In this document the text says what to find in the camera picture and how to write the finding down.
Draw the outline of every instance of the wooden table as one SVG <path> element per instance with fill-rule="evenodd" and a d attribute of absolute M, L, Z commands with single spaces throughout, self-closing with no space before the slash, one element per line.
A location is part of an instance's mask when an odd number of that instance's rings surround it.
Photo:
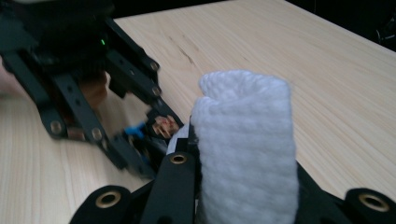
<path fill-rule="evenodd" d="M 215 70 L 285 78 L 292 89 L 297 160 L 344 197 L 375 189 L 396 200 L 396 53 L 285 1 L 227 1 L 117 20 L 162 67 L 164 100 L 188 121 L 197 82 Z M 112 132 L 146 106 L 110 93 L 99 114 Z M 104 185 L 147 182 L 120 172 L 94 146 L 57 141 L 35 106 L 0 99 L 0 223 L 67 223 Z"/>

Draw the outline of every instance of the blue component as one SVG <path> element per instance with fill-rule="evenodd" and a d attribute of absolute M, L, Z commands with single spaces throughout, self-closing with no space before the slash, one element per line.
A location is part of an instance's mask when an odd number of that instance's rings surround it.
<path fill-rule="evenodd" d="M 139 139 L 143 139 L 145 135 L 143 134 L 142 129 L 145 127 L 145 125 L 145 122 L 141 122 L 136 126 L 130 126 L 128 128 L 125 128 L 124 131 L 128 135 L 134 135 L 137 136 Z"/>

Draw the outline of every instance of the white knit fabric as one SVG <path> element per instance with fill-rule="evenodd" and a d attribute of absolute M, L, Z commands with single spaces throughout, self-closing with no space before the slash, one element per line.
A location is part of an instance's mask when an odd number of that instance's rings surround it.
<path fill-rule="evenodd" d="M 204 75 L 200 87 L 204 97 L 191 112 L 203 173 L 197 223 L 293 223 L 298 178 L 288 83 L 231 70 Z"/>

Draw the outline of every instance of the mounting hole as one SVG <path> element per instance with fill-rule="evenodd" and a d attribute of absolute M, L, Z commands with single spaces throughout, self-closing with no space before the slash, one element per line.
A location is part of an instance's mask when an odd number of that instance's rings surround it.
<path fill-rule="evenodd" d="M 173 164 L 182 164 L 182 163 L 186 162 L 187 157 L 185 157 L 181 154 L 177 154 L 177 155 L 172 156 L 170 160 Z"/>
<path fill-rule="evenodd" d="M 360 194 L 359 200 L 361 201 L 362 204 L 377 212 L 389 211 L 389 205 L 384 200 L 373 194 L 367 194 L 367 193 Z"/>
<path fill-rule="evenodd" d="M 101 194 L 96 199 L 96 206 L 100 208 L 109 208 L 118 203 L 121 199 L 121 194 L 116 190 L 111 190 Z"/>

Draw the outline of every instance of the light wood surface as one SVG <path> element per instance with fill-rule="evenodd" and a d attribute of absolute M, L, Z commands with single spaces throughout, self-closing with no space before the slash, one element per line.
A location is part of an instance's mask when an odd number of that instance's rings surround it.
<path fill-rule="evenodd" d="M 188 121 L 208 72 L 248 69 L 292 89 L 297 160 L 343 198 L 351 188 L 396 200 L 396 53 L 287 2 L 227 1 L 117 20 L 160 65 L 164 100 Z M 116 131 L 144 118 L 110 93 L 99 114 Z M 67 223 L 94 190 L 146 179 L 96 147 L 51 139 L 29 101 L 0 98 L 0 223 Z"/>

